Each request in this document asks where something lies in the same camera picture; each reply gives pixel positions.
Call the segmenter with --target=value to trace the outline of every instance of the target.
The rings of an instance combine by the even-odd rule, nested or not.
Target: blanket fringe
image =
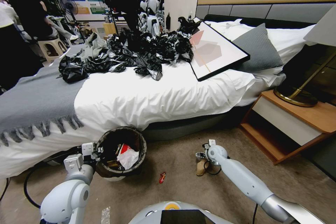
[[[7,146],[7,147],[9,146],[8,140],[7,140],[7,138],[6,138],[6,136],[3,132],[0,134],[0,139],[5,146]]]
[[[8,135],[15,141],[15,142],[22,142],[22,139],[19,137],[16,129],[8,132]]]
[[[66,115],[59,118],[53,118],[48,121],[43,121],[41,123],[34,124],[34,126],[42,133],[43,137],[46,137],[50,135],[50,122],[55,123],[62,134],[66,132],[66,129],[63,124],[64,121],[67,121],[70,127],[73,128],[74,130],[84,126],[82,122],[79,120],[79,118],[76,116],[76,114]],[[7,132],[8,136],[17,143],[22,142],[23,141],[22,138],[28,140],[33,140],[35,138],[35,135],[33,133],[33,125],[23,128],[12,129],[10,131],[0,132],[0,140],[3,143],[3,145],[7,147],[9,146],[8,142],[9,139],[8,137],[6,137],[5,132]]]

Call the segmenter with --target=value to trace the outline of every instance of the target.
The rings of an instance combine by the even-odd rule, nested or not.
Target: bed frame
[[[265,23],[267,28],[298,29],[317,23],[335,3],[336,0],[197,0],[195,16],[215,22],[242,18],[241,23],[249,26]],[[314,59],[316,51],[323,49],[320,45],[305,47],[295,60],[286,64],[284,73],[287,76],[297,73],[294,69],[297,69],[298,62],[301,63],[303,57]],[[234,107],[224,114],[153,123],[143,134],[148,141],[158,141],[183,137],[216,125],[233,127],[240,122],[248,107]]]

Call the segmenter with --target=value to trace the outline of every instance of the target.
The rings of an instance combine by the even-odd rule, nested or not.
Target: nightstand
[[[298,107],[269,90],[260,94],[240,127],[276,165],[333,135],[336,107],[322,102]]]

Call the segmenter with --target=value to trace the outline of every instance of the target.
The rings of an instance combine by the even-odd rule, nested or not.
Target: gold lamp base
[[[297,88],[292,86],[278,86],[274,89],[274,94],[281,100],[300,107],[314,107],[317,104],[316,97],[304,90],[301,90],[295,97],[290,98],[296,90]]]

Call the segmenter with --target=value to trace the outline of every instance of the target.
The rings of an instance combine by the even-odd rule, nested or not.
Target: white duvet
[[[163,64],[160,81],[140,76],[133,68],[122,73],[94,73],[84,82],[75,99],[78,118],[85,125],[73,130],[65,123],[61,134],[51,124],[50,136],[0,147],[0,179],[18,175],[59,151],[86,142],[97,142],[108,130],[134,126],[144,130],[150,123],[220,114],[233,106],[252,103],[259,93],[276,86],[284,75],[263,78],[227,70],[198,82],[189,63]]]

